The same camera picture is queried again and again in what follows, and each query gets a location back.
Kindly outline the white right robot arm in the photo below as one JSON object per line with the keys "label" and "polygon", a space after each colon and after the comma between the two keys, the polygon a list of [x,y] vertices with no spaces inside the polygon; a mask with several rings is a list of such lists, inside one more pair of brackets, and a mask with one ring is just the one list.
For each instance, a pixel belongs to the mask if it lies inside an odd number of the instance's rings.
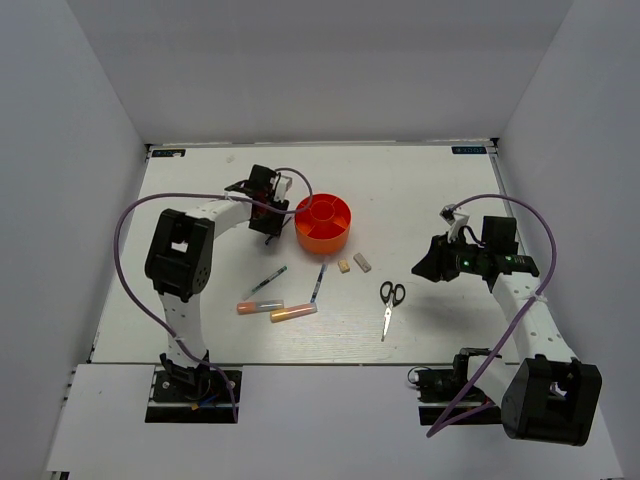
{"label": "white right robot arm", "polygon": [[481,277],[506,320],[518,322],[510,337],[519,361],[508,365],[488,349],[463,348],[443,385],[466,399],[484,393],[499,406],[503,429],[512,439],[584,445],[602,377],[560,335],[538,291],[534,260],[518,252],[516,220],[486,216],[481,236],[467,239],[467,214],[456,209],[441,215],[449,230],[432,238],[413,274],[432,282],[451,281],[462,273]]}

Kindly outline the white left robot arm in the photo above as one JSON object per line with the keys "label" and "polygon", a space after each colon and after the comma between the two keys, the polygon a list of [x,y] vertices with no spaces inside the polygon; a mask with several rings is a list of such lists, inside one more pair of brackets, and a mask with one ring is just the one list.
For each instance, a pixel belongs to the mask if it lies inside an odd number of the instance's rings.
{"label": "white left robot arm", "polygon": [[200,294],[212,273],[214,240],[247,223],[266,235],[280,233],[289,210],[286,195],[292,178],[255,165],[246,180],[225,188],[220,199],[186,211],[164,210],[158,219],[144,272],[158,293],[169,326],[169,344],[161,355],[165,368],[182,369],[177,387],[199,399],[211,387],[211,374],[200,315]]}

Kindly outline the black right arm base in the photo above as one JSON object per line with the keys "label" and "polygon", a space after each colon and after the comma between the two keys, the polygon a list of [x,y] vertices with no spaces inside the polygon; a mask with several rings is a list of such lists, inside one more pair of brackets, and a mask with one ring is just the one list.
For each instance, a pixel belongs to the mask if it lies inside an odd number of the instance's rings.
{"label": "black right arm base", "polygon": [[[446,405],[454,399],[467,382],[468,360],[486,357],[489,349],[463,348],[454,356],[451,367],[433,368],[415,366],[407,372],[407,382],[418,392],[418,413],[421,426],[432,426]],[[448,418],[470,412],[477,406],[490,403],[489,397],[477,387],[472,387]],[[473,416],[466,417],[454,425],[499,425],[500,408],[491,406]]]}

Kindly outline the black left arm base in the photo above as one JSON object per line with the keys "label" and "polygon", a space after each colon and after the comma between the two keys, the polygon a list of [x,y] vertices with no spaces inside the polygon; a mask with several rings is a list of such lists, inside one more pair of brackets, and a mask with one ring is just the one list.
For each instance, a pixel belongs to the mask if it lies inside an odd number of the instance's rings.
{"label": "black left arm base", "polygon": [[239,412],[242,371],[223,376],[205,366],[176,366],[166,354],[154,373],[146,408],[148,424],[234,424]]}

